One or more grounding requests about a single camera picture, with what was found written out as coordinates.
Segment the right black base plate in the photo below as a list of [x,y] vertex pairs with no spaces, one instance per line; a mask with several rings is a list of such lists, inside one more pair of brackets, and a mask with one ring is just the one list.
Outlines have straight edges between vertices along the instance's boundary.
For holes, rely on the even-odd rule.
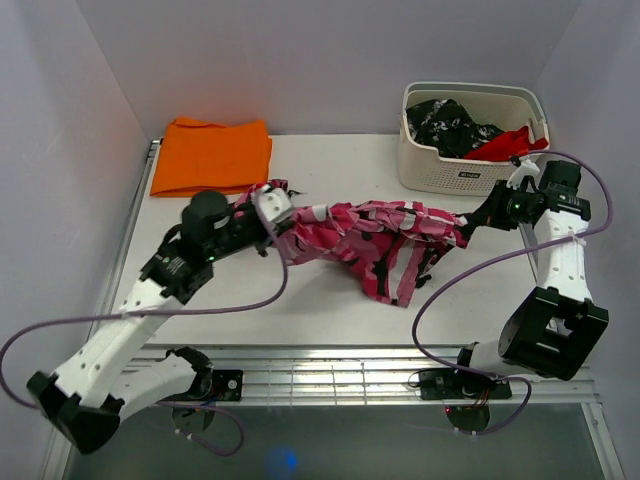
[[507,383],[451,368],[430,368],[418,372],[418,388],[422,400],[506,400],[512,398]]

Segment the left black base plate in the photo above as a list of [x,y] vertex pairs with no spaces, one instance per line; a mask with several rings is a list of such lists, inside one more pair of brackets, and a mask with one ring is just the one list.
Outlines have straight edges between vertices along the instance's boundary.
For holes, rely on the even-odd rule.
[[242,398],[244,371],[214,369],[204,384],[205,402],[239,401]]

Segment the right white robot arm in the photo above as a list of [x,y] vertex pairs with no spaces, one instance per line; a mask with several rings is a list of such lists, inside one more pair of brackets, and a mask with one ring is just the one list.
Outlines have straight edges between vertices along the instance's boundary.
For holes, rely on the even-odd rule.
[[539,169],[527,157],[496,182],[483,204],[467,215],[463,232],[485,226],[513,230],[532,226],[538,244],[536,287],[511,315],[499,338],[474,342],[458,355],[454,390],[474,397],[499,376],[535,374],[567,381],[581,368],[604,333],[609,315],[587,286],[584,260],[590,204],[578,195],[579,165],[550,161]]

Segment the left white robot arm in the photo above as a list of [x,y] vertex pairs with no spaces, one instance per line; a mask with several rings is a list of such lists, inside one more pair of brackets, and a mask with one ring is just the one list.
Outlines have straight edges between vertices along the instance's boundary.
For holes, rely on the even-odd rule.
[[181,221],[141,268],[113,320],[53,373],[34,373],[27,390],[36,407],[82,454],[103,447],[120,424],[157,402],[179,408],[226,392],[208,358],[191,347],[133,374],[124,369],[156,331],[214,276],[216,261],[255,248],[264,255],[293,211],[281,187],[258,187],[233,205],[218,192],[195,194]]

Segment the folded orange trousers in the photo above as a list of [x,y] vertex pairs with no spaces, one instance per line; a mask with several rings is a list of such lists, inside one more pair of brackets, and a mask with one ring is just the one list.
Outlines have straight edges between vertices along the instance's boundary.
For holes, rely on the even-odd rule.
[[272,139],[262,120],[225,126],[188,117],[167,125],[150,195],[245,192],[268,179]]

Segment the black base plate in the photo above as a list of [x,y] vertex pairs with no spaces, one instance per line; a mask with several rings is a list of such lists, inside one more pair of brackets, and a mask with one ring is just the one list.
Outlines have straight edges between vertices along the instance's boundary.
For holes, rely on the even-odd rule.
[[239,401],[242,398],[244,371],[214,369],[204,384],[205,402]]
[[422,400],[506,400],[512,398],[507,383],[451,368],[430,368],[418,372],[418,388]]

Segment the black white patterned trousers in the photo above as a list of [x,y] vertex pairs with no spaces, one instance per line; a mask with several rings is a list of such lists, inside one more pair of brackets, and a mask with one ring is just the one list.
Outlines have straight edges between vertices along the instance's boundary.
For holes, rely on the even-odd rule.
[[441,157],[461,159],[504,133],[493,124],[475,122],[452,99],[424,101],[405,113],[412,140],[436,148]]

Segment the red trousers in basket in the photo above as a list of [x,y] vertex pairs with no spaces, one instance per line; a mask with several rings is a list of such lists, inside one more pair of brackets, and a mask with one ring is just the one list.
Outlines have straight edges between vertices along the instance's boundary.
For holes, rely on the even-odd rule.
[[533,150],[545,149],[549,141],[542,137],[530,140],[530,128],[523,126],[518,130],[506,131],[493,140],[472,150],[464,156],[465,160],[507,162],[514,156],[521,156]]

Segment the pink camouflage trousers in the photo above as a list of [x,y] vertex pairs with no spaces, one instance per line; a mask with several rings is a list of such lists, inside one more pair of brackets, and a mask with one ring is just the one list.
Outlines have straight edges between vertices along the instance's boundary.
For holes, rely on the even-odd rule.
[[288,262],[336,261],[366,296],[407,307],[450,250],[467,247],[466,219],[416,201],[336,203],[297,207],[280,236]]

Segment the cream plastic laundry basket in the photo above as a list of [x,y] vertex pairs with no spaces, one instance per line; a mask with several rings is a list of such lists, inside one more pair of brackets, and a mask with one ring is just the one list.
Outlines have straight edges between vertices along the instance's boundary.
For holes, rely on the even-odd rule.
[[[504,85],[466,82],[418,81],[404,91],[402,108],[424,101],[451,99],[461,104],[471,118],[502,130],[529,128],[529,139],[549,138],[542,106],[530,90]],[[408,116],[400,116],[398,172],[408,189],[440,194],[486,196],[498,180],[514,171],[509,162],[487,162],[443,156],[438,149],[411,138]]]

